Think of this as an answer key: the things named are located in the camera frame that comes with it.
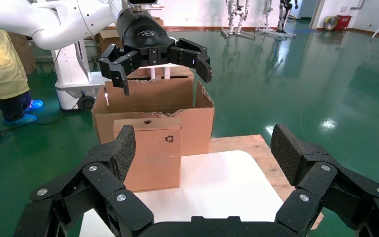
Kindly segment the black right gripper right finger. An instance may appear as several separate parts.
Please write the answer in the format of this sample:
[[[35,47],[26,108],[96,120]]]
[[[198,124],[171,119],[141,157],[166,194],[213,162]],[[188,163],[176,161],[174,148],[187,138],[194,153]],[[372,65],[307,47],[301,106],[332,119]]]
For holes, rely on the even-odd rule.
[[[280,124],[273,129],[270,148],[294,187],[276,223],[304,237],[325,208],[356,236],[379,237],[378,182],[342,166],[322,146],[299,140]]]

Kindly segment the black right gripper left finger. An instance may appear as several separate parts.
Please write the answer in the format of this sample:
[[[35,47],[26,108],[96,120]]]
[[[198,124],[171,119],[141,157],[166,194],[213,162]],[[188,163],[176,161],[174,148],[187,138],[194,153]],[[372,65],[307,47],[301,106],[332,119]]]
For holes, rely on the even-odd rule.
[[[154,223],[154,215],[124,183],[135,151],[130,125],[114,141],[91,148],[73,170],[31,192],[14,235],[65,237],[85,212],[94,210],[116,237],[138,236]]]

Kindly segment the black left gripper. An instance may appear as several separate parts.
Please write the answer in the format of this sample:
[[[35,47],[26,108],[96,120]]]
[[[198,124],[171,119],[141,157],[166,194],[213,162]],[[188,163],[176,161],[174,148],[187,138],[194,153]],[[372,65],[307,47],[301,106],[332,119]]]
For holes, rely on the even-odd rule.
[[[123,49],[110,44],[99,58],[101,75],[112,81],[113,87],[122,88],[129,96],[127,76],[139,67],[176,65],[195,69],[205,82],[212,79],[212,67],[207,48],[185,38],[177,42],[147,11],[123,10],[116,22]]]

